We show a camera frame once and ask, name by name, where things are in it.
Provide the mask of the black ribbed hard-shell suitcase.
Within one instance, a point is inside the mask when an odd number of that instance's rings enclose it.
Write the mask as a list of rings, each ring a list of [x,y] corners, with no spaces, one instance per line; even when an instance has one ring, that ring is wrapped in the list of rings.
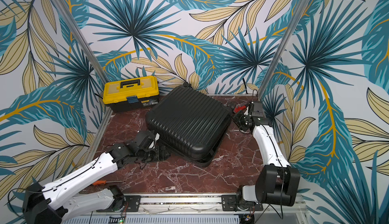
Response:
[[[146,113],[158,143],[198,167],[209,166],[233,116],[231,107],[184,83]]]

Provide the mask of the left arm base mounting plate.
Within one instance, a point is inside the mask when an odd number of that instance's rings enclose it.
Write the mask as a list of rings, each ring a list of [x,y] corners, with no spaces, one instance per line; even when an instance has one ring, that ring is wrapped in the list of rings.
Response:
[[[114,212],[138,212],[140,195],[124,195],[114,200],[112,210]]]

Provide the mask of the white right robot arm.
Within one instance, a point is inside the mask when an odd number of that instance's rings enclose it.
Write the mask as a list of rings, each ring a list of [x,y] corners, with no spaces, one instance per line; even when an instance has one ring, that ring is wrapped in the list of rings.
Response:
[[[235,114],[233,121],[240,130],[253,135],[263,161],[263,169],[256,183],[238,188],[237,205],[240,208],[248,208],[255,203],[293,206],[299,187],[300,173],[284,157],[267,119],[260,118],[254,113],[245,114],[240,111]]]

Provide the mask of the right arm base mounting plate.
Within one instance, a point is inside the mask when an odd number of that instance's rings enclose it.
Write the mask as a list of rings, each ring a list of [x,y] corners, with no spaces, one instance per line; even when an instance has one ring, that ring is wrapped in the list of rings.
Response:
[[[257,202],[238,200],[236,195],[222,195],[221,204],[223,211],[262,211],[263,205]]]

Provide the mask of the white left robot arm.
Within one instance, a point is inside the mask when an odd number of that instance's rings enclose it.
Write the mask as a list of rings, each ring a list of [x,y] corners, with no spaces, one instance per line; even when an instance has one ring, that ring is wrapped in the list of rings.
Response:
[[[22,213],[28,224],[62,224],[98,210],[122,211],[126,199],[118,186],[80,194],[86,187],[127,164],[165,161],[170,153],[164,146],[138,147],[114,144],[108,151],[80,169],[53,182],[35,183],[25,190]]]

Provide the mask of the yellow and black toolbox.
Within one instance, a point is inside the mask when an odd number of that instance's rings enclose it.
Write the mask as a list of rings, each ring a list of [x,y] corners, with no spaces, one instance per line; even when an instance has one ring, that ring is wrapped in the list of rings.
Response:
[[[155,76],[106,83],[103,102],[114,113],[152,107],[158,104],[160,92]]]

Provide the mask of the orange handled screwdriver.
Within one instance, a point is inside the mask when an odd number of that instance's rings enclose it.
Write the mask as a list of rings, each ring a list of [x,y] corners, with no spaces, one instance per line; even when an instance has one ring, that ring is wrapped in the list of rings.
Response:
[[[106,180],[98,180],[92,184],[92,186],[100,186],[100,185],[106,185],[106,184],[112,184],[112,183],[123,183],[123,180],[115,180],[115,181],[106,181]]]

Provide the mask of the aluminium front frame rail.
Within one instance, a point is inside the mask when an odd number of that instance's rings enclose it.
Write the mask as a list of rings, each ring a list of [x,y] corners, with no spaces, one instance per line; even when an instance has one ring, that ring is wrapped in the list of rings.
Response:
[[[138,212],[98,210],[69,219],[65,224],[311,224],[306,203],[298,195],[292,207],[263,205],[262,211],[223,211],[222,195],[189,193],[140,195]]]

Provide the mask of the right aluminium corner post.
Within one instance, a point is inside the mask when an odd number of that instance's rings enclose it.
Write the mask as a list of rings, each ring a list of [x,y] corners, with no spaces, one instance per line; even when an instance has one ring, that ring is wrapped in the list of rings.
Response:
[[[291,17],[291,20],[288,24],[288,27],[286,28],[286,31],[281,39],[281,42],[273,56],[273,59],[270,63],[270,65],[267,68],[266,74],[262,80],[261,86],[258,90],[257,99],[260,101],[264,95],[264,92],[266,90],[267,84],[271,81],[272,75],[277,67],[277,64],[282,56],[282,53],[289,41],[289,39],[292,37],[300,19],[303,16],[303,13],[308,6],[310,0],[299,0],[296,6],[296,11]]]

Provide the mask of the aluminium corner post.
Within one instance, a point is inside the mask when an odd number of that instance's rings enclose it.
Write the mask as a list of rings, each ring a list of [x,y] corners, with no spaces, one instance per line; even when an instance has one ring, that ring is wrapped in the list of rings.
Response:
[[[84,51],[87,59],[95,70],[95,73],[100,77],[103,83],[107,83],[107,76],[104,73],[102,67],[100,66],[96,56],[91,50],[90,46],[87,43],[87,40],[82,35],[82,32],[77,25],[69,6],[66,4],[65,0],[51,0],[53,4],[56,6],[59,14],[64,19],[65,23],[69,27],[70,32],[73,34],[75,40],[78,42],[78,45]]]
[[[264,95],[264,92],[266,90],[267,84],[271,81],[272,75],[277,67],[277,64],[282,56],[282,53],[289,41],[289,39],[292,37],[300,19],[303,16],[303,13],[308,6],[310,0],[299,0],[296,6],[296,11],[291,17],[291,20],[288,24],[288,27],[286,28],[286,31],[281,39],[281,42],[273,56],[273,59],[270,63],[270,65],[267,68],[266,74],[262,80],[261,86],[258,90],[257,99],[260,101]]]

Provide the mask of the left aluminium corner post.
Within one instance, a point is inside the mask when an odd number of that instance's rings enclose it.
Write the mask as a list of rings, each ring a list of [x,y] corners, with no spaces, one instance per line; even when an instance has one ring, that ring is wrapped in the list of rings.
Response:
[[[78,45],[84,51],[87,59],[95,70],[95,73],[100,77],[103,83],[107,83],[107,76],[104,73],[102,67],[100,66],[96,56],[91,50],[90,46],[87,43],[87,40],[82,35],[82,32],[77,25],[69,6],[66,4],[65,0],[51,0],[53,4],[56,6],[59,14],[64,19],[65,23],[69,27],[70,32],[73,34],[75,40],[78,42]]]

